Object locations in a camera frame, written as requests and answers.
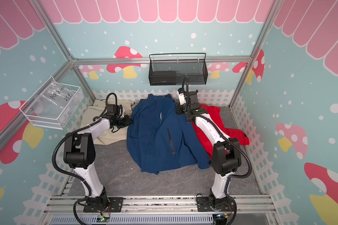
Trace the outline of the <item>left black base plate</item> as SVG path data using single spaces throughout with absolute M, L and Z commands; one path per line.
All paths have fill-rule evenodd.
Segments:
M 83 212 L 121 212 L 123 201 L 122 197 L 90 197 L 84 205 Z

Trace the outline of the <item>black box in basket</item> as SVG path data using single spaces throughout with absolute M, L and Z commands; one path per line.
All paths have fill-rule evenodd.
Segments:
M 149 82 L 151 86 L 176 85 L 176 72 L 175 71 L 149 72 Z

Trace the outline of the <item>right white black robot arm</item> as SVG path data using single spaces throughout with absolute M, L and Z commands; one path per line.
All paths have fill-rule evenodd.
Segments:
M 233 178 L 249 177 L 252 173 L 251 162 L 238 146 L 239 142 L 225 134 L 214 123 L 207 110 L 200 107 L 197 91 L 189 91 L 189 77 L 183 79 L 178 96 L 177 114 L 184 114 L 188 122 L 203 131 L 213 147 L 211 165 L 216 174 L 207 197 L 209 208 L 233 214 L 237 206 L 234 198 L 228 194 L 229 184 Z

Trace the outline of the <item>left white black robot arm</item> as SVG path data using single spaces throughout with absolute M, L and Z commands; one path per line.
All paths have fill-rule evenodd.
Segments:
M 79 200 L 78 204 L 83 205 L 85 209 L 105 211 L 110 207 L 110 200 L 94 166 L 96 158 L 94 140 L 106 131 L 114 134 L 132 123 L 130 117 L 124 114 L 124 107 L 118 104 L 117 95 L 110 93 L 105 99 L 103 112 L 93 118 L 93 123 L 67 133 L 54 149 L 52 155 L 54 169 L 79 179 L 83 184 L 85 198 Z M 73 173 L 57 165 L 56 156 L 62 145 L 64 163 L 74 169 Z

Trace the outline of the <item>aluminium front rail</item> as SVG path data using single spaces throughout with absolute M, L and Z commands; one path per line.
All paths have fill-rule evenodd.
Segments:
M 279 225 L 281 222 L 269 195 L 234 195 L 237 210 L 199 212 L 196 196 L 123 196 L 121 212 L 83 212 L 86 225 Z

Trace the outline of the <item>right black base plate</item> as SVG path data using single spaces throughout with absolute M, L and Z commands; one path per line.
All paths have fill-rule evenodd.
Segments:
M 224 197 L 222 199 L 217 199 L 213 195 L 208 197 L 198 195 L 195 197 L 197 203 L 197 210 L 199 212 L 235 212 L 237 206 L 233 199 Z

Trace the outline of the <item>cream beige jacket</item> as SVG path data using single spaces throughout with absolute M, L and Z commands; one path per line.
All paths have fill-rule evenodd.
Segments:
M 124 110 L 124 115 L 128 115 L 131 117 L 132 110 L 135 107 L 135 103 L 128 101 L 128 100 L 118 100 L 118 105 L 122 105 Z M 93 118 L 99 116 L 105 108 L 105 99 L 94 101 L 93 106 L 89 106 L 82 117 L 81 121 L 81 128 L 86 127 L 87 125 L 91 125 L 94 123 Z M 99 145 L 109 145 L 118 141 L 126 140 L 127 139 L 127 129 L 128 127 L 121 128 L 117 131 L 117 127 L 115 128 L 115 133 L 112 133 L 109 125 L 109 121 L 101 122 L 89 128 L 90 131 L 93 131 L 93 140 L 94 144 Z

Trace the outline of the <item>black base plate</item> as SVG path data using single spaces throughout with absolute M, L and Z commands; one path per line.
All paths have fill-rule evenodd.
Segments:
M 197 210 L 199 212 L 235 212 L 237 206 L 233 199 L 224 197 L 222 199 L 217 199 L 213 195 L 208 197 L 198 195 L 195 197 L 197 203 Z
M 90 197 L 84 205 L 83 212 L 121 212 L 123 201 L 122 197 Z

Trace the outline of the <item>red jacket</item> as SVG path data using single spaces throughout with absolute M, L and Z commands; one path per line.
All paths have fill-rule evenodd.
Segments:
M 216 106 L 208 106 L 205 104 L 200 105 L 201 108 L 205 108 L 210 115 L 213 122 L 230 138 L 236 138 L 239 141 L 240 145 L 249 145 L 250 140 L 246 136 L 246 134 L 239 130 L 239 129 L 231 129 L 231 128 L 225 128 L 224 123 L 222 121 L 222 118 L 220 116 L 221 108 Z M 213 153 L 213 145 L 210 142 L 209 138 L 205 135 L 205 133 L 194 123 L 192 123 L 192 126 L 195 130 L 195 133 L 198 137 L 198 140 L 202 144 L 205 151 L 208 153 L 209 158 L 212 158 Z

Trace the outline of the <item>navy blue jacket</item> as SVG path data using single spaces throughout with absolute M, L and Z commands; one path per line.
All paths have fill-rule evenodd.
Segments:
M 158 174 L 191 165 L 208 169 L 209 155 L 185 115 L 176 114 L 171 95 L 149 94 L 147 99 L 135 106 L 127 130 L 127 149 L 141 171 Z

